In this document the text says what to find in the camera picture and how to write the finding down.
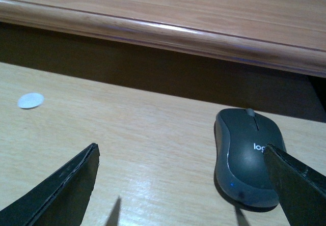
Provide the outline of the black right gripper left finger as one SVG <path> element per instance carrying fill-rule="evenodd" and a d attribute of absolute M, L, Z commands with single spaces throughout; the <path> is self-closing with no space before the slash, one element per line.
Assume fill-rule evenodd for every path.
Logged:
<path fill-rule="evenodd" d="M 1 225 L 81 225 L 99 166 L 92 143 L 27 194 L 1 210 Z"/>

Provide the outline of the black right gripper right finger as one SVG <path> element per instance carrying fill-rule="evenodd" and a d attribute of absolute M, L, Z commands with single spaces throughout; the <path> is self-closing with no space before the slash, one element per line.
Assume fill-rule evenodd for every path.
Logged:
<path fill-rule="evenodd" d="M 325 225 L 325 176 L 267 145 L 263 158 L 290 225 Z"/>

